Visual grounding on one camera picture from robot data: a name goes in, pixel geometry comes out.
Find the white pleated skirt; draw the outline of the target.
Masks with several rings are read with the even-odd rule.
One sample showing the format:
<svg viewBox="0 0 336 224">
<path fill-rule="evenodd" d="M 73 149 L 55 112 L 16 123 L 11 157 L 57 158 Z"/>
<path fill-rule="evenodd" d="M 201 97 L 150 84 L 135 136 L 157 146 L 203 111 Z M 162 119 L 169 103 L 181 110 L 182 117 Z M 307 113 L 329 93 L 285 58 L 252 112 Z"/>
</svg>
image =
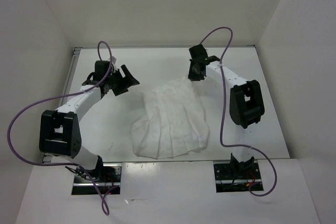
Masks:
<svg viewBox="0 0 336 224">
<path fill-rule="evenodd" d="M 143 94 L 145 113 L 132 125 L 136 156 L 174 158 L 206 148 L 209 127 L 192 81 L 181 77 Z"/>
</svg>

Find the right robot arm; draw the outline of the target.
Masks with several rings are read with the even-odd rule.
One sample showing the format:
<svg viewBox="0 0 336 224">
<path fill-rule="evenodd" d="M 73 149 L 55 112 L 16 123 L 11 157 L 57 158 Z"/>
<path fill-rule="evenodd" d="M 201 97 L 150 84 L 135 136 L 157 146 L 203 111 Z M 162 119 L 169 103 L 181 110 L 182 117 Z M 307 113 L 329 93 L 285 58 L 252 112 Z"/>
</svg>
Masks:
<svg viewBox="0 0 336 224">
<path fill-rule="evenodd" d="M 227 67 L 219 64 L 215 56 L 205 60 L 190 60 L 191 65 L 188 78 L 191 81 L 201 81 L 210 77 L 219 84 L 223 84 L 224 111 L 221 121 L 221 129 L 224 128 L 226 111 L 229 111 L 230 122 L 234 124 L 235 134 L 229 143 L 220 143 L 224 147 L 231 147 L 232 156 L 236 162 L 230 165 L 230 172 L 235 178 L 243 178 L 248 173 L 248 165 L 245 163 L 253 158 L 254 151 L 247 140 L 255 132 L 255 125 L 260 122 L 265 113 L 260 84 L 257 80 L 247 80 L 240 77 Z"/>
</svg>

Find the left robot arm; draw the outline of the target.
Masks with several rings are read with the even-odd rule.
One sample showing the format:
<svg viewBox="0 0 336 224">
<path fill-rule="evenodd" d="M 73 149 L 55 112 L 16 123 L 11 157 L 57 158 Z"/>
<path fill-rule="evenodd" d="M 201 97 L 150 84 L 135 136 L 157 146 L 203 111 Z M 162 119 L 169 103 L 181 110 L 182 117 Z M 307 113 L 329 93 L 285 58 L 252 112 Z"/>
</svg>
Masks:
<svg viewBox="0 0 336 224">
<path fill-rule="evenodd" d="M 41 115 L 39 149 L 41 152 L 64 157 L 86 169 L 93 182 L 104 177 L 102 158 L 82 145 L 79 122 L 83 116 L 111 90 L 118 96 L 128 92 L 139 81 L 125 65 L 116 69 L 105 60 L 98 60 L 94 72 L 82 83 L 78 94 L 56 110 L 46 110 Z"/>
</svg>

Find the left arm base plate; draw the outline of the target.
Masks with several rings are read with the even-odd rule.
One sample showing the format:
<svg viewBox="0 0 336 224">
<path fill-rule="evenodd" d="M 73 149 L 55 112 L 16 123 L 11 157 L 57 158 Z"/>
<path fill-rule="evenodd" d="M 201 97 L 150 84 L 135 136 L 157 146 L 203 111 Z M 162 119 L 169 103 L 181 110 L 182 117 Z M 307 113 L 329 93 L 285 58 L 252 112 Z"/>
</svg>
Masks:
<svg viewBox="0 0 336 224">
<path fill-rule="evenodd" d="M 103 175 L 99 178 L 93 175 L 93 181 L 96 183 L 102 195 L 119 195 L 121 189 L 121 163 L 104 163 Z M 97 195 L 95 187 L 89 177 L 80 169 L 68 168 L 74 173 L 72 185 L 72 195 Z"/>
</svg>

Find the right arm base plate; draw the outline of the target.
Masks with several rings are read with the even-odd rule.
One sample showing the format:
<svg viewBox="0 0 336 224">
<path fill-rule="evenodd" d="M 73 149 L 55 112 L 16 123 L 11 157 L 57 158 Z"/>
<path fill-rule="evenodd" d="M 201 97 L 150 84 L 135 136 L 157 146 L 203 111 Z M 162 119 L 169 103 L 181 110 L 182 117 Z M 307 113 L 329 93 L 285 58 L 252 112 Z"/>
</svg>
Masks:
<svg viewBox="0 0 336 224">
<path fill-rule="evenodd" d="M 264 190 L 259 165 L 256 162 L 249 171 L 239 175 L 234 175 L 228 162 L 214 163 L 213 168 L 217 193 L 249 191 L 250 185 L 252 185 L 252 191 Z"/>
</svg>

